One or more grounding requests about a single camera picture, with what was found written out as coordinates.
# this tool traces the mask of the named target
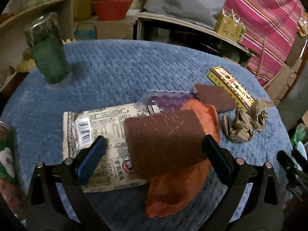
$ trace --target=barcode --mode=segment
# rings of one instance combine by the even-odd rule
[[[92,143],[91,131],[90,131],[90,120],[89,118],[82,118],[76,120],[76,125],[79,135],[79,144],[81,146]]]

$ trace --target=red paper cup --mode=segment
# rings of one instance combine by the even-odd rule
[[[93,1],[93,7],[99,21],[123,20],[133,0]]]

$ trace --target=orange plastic bag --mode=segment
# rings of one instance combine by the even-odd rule
[[[213,105],[204,105],[196,99],[188,100],[181,110],[192,109],[198,117],[206,135],[211,134],[220,142],[218,117]],[[145,215],[149,218],[175,214],[185,208],[200,191],[211,163],[207,159],[190,168],[173,171],[151,179],[147,193]]]

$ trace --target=gray pillow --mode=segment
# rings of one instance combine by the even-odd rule
[[[148,12],[179,18],[214,29],[226,0],[148,0]]]

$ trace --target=blue gripper pad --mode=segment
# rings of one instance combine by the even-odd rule
[[[81,164],[77,167],[77,184],[85,185],[90,180],[99,161],[105,154],[107,140],[103,136],[98,136],[92,145],[88,148],[88,154],[84,157]]]

